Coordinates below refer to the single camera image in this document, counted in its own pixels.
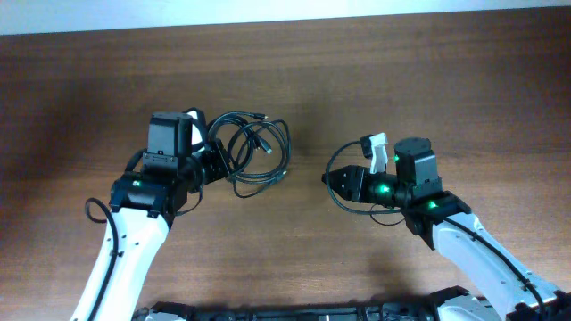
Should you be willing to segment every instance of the white bracket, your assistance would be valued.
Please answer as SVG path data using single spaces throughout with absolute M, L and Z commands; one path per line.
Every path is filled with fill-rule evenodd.
M 376 174 L 377 172 L 385 172 L 386 164 L 389 162 L 385 149 L 385 145 L 389 143 L 386 139 L 386 134 L 376 134 L 369 139 L 371 141 L 371 151 L 373 152 L 370 173 Z
M 196 113 L 196 111 L 189 111 L 186 113 L 186 115 L 194 118 L 194 119 L 198 119 L 198 113 Z M 195 125 L 193 125 L 193 135 L 192 135 L 192 144 L 196 145 L 196 144 L 200 144 L 203 141 L 204 137 L 200 136 L 200 131 L 198 130 L 198 128 L 196 128 Z

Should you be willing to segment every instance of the white wall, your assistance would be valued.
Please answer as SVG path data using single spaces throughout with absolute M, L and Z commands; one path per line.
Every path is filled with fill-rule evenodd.
M 571 0 L 0 0 L 0 35 L 570 4 Z

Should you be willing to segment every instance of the wooden table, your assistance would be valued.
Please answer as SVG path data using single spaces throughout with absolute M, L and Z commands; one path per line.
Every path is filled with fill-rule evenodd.
M 392 144 L 430 138 L 445 188 L 570 291 L 570 57 L 569 8 L 0 37 L 0 315 L 71 316 L 104 231 L 84 200 L 109 200 L 152 112 L 193 106 L 209 119 L 285 119 L 292 163 L 252 199 L 207 186 L 175 221 L 138 307 L 475 289 L 404 225 L 329 199 L 331 154 L 381 131 Z M 349 163 L 366 164 L 357 148 L 339 159 Z

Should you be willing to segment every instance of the green led light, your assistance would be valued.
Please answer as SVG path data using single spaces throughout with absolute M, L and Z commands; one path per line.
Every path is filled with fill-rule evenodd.
M 387 186 L 387 185 L 381 185 L 381 186 L 378 188 L 378 190 L 379 190 L 379 192 L 381 192 L 381 193 L 389 193 L 389 192 L 391 192 L 391 189 L 390 189 L 389 186 Z

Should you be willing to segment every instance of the cable connector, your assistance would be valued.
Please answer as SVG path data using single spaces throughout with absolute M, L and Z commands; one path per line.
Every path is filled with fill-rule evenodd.
M 359 139 L 360 149 L 363 151 L 363 156 L 366 159 L 373 158 L 373 148 L 371 147 L 371 140 L 370 138 L 372 135 L 363 136 Z
M 253 118 L 253 119 L 257 119 L 257 120 L 264 120 L 264 119 L 266 119 L 267 117 L 268 117 L 268 116 L 266 116 L 266 114 L 262 114 L 262 113 L 258 113 L 258 112 L 255 112 L 255 113 L 252 114 L 252 118 Z
M 268 141 L 261 138 L 260 136 L 256 136 L 256 138 L 257 138 L 256 144 L 258 145 L 258 147 L 264 150 L 264 152 L 271 154 L 272 152 L 271 145 L 268 143 Z

